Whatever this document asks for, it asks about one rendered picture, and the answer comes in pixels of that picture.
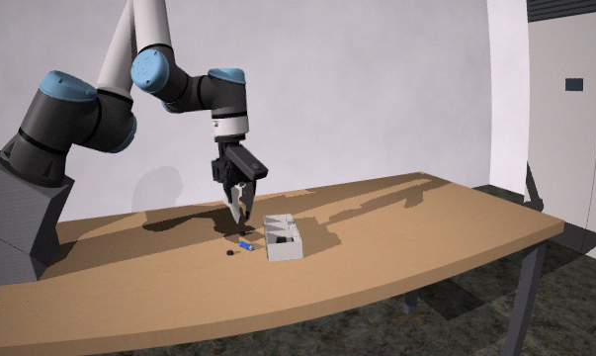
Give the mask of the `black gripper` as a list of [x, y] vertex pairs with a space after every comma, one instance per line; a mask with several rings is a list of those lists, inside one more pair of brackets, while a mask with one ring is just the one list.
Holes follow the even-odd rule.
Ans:
[[[213, 180], [217, 183], [223, 183], [223, 202], [231, 209], [234, 219], [240, 223], [241, 214], [239, 212], [238, 200], [246, 206], [246, 220], [249, 221], [250, 213], [256, 193], [257, 180], [251, 181], [226, 155], [228, 146], [239, 144], [245, 140], [245, 134], [230, 137], [215, 137], [214, 142], [218, 143], [219, 158], [212, 161]], [[236, 142], [235, 142], [236, 141]], [[223, 181], [224, 180], [224, 181]], [[243, 181], [243, 182], [242, 182]], [[238, 185], [239, 190], [234, 187]], [[239, 197], [238, 197], [239, 196]], [[228, 199], [228, 202], [227, 202]]]

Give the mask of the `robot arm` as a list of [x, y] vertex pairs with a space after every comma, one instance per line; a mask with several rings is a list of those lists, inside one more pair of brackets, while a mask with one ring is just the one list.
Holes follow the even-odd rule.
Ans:
[[128, 0], [97, 84], [50, 71], [18, 132], [2, 148], [1, 164], [29, 183], [57, 188], [72, 143], [123, 151], [137, 127], [133, 83], [169, 113], [212, 110], [215, 136], [249, 132], [244, 71], [216, 68], [191, 77], [176, 65], [165, 0]]

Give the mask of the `blue battery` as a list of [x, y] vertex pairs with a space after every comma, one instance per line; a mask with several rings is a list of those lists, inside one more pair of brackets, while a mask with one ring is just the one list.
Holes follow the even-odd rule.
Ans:
[[253, 251], [253, 250], [254, 250], [254, 246], [253, 246], [253, 245], [251, 245], [251, 244], [248, 244], [248, 243], [246, 243], [246, 242], [243, 242], [243, 241], [240, 241], [240, 242], [239, 242], [239, 246], [241, 246], [241, 247], [244, 247], [244, 248], [246, 248], [246, 249], [249, 249], [249, 250], [251, 250], [251, 251]]

